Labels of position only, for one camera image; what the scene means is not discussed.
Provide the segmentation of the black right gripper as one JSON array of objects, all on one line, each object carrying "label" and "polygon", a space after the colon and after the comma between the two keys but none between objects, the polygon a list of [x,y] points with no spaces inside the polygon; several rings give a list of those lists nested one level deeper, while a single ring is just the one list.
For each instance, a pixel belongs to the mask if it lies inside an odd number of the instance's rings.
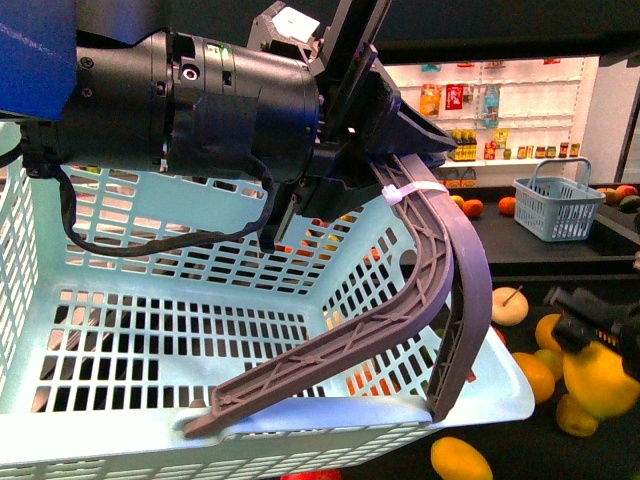
[{"label": "black right gripper", "polygon": [[586,289],[570,293],[560,287],[553,287],[544,303],[562,308],[551,335],[564,351],[577,354],[598,342],[621,356],[625,373],[639,372],[638,303],[612,305]]}]

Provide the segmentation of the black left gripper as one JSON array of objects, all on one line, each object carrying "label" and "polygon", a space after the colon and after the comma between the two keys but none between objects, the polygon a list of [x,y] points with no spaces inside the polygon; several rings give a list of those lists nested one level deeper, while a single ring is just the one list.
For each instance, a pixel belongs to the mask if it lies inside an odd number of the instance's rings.
[{"label": "black left gripper", "polygon": [[365,155],[348,132],[369,75],[370,154],[435,154],[457,147],[448,133],[402,99],[385,67],[375,62],[374,40],[390,5],[342,1],[331,25],[313,39],[307,63],[319,90],[319,137],[305,173],[295,183],[278,186],[272,215],[259,232],[262,251],[275,251],[293,216],[331,222],[371,196],[368,168],[360,165]]}]

